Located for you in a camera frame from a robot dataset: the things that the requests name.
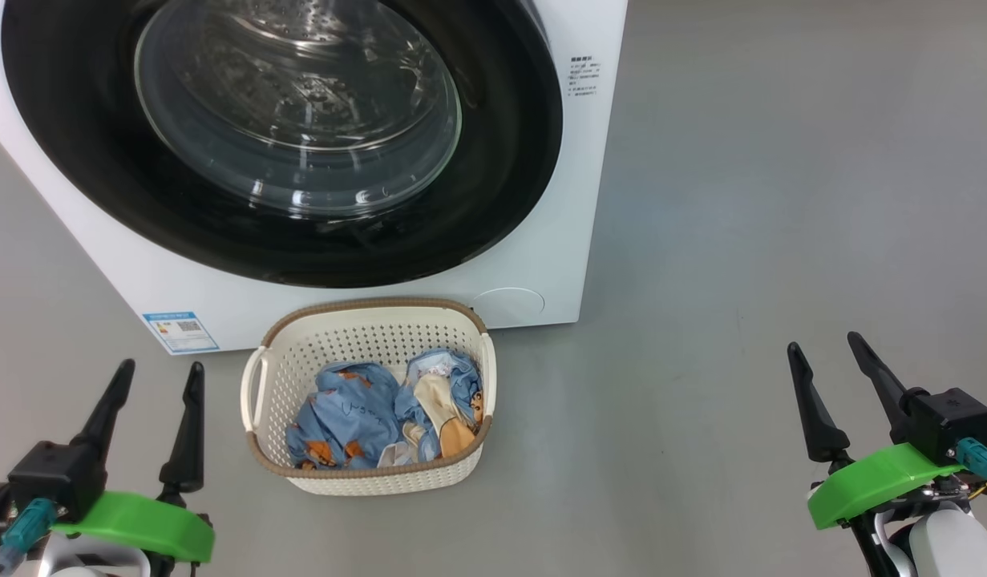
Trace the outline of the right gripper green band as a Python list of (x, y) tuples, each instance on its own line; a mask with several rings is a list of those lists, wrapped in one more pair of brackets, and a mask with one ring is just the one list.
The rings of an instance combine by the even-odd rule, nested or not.
[(952, 476), (962, 467), (948, 457), (945, 464), (932, 462), (908, 441), (908, 414), (904, 412), (906, 387), (864, 337), (847, 334), (847, 343), (860, 372), (873, 384), (890, 424), (890, 441), (900, 443), (877, 450), (849, 463), (849, 439), (837, 427), (815, 388), (815, 373), (796, 342), (787, 345), (787, 362), (796, 394), (806, 453), (812, 462), (841, 464), (807, 500), (813, 526), (819, 531), (852, 521), (871, 509), (903, 497), (940, 476)]

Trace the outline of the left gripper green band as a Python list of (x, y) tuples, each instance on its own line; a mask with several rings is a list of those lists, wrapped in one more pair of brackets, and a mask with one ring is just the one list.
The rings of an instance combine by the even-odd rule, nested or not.
[[(111, 449), (116, 420), (129, 398), (135, 372), (134, 359), (120, 362), (87, 422), (69, 445)], [(163, 496), (181, 496), (204, 488), (204, 380), (204, 366), (193, 362), (182, 395), (183, 417), (170, 458), (160, 469)], [(170, 556), (181, 563), (210, 563), (215, 545), (213, 527), (195, 512), (118, 490), (106, 490), (80, 521), (60, 521), (52, 530)]]

